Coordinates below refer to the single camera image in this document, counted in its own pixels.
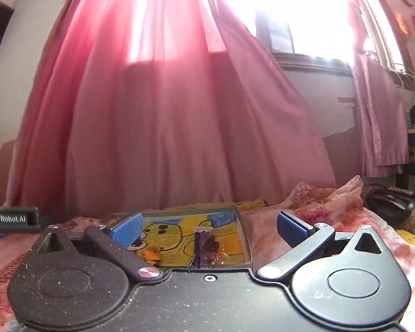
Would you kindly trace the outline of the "wooden window frame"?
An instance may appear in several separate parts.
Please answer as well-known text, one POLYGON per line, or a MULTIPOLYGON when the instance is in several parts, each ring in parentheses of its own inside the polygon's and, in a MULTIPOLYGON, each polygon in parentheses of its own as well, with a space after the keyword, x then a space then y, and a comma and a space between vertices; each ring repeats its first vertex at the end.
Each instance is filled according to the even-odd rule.
POLYGON ((396 14, 385 0, 257 0, 256 34, 290 69, 349 72, 358 50, 399 87, 415 92, 415 72, 396 14))

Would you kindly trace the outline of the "floral pink bedspread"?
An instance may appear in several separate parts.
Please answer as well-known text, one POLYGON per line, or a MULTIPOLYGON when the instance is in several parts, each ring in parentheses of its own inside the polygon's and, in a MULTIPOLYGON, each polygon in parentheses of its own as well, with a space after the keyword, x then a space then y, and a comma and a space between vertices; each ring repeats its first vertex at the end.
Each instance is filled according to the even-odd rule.
MULTIPOLYGON (((354 177, 337 190, 301 182, 279 205, 266 206, 257 199, 238 202, 236 207, 243 217, 256 264, 271 261, 288 250, 275 227, 276 216, 282 209, 293 211, 309 224, 329 223, 338 232, 353 232, 361 224, 373 225, 412 287, 412 299, 402 324, 408 331, 415 331, 415 244, 367 209, 361 201, 362 187, 359 177, 354 177)), ((0 331, 10 331, 10 323, 15 319, 6 297, 9 280, 37 238, 37 235, 28 234, 0 238, 0 331)))

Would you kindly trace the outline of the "pink side curtain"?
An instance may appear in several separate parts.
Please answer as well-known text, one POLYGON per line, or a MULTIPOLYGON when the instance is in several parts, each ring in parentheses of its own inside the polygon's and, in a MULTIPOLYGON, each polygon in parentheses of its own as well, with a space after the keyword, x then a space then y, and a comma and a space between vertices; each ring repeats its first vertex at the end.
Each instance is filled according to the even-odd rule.
POLYGON ((354 33, 351 69, 361 136, 361 172, 368 178, 383 178, 401 173, 409 162, 404 102, 388 72, 364 51, 367 32, 360 0, 348 0, 348 6, 354 33))

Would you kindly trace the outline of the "black bag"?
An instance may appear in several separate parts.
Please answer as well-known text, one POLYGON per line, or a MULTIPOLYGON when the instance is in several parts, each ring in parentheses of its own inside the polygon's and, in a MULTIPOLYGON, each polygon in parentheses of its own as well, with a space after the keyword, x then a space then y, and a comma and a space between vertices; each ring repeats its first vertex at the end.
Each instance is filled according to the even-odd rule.
POLYGON ((370 211, 394 228, 405 223, 415 210, 414 196, 396 192, 379 184, 367 187, 364 201, 370 211))

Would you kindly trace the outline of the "dark purple candy packet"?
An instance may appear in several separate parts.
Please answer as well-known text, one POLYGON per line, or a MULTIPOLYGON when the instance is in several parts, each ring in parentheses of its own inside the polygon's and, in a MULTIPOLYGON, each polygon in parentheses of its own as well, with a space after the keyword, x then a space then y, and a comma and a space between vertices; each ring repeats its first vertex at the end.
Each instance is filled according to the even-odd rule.
POLYGON ((220 243, 214 235, 214 228, 198 226, 195 228, 193 257, 189 269, 214 268, 221 265, 223 253, 220 243))

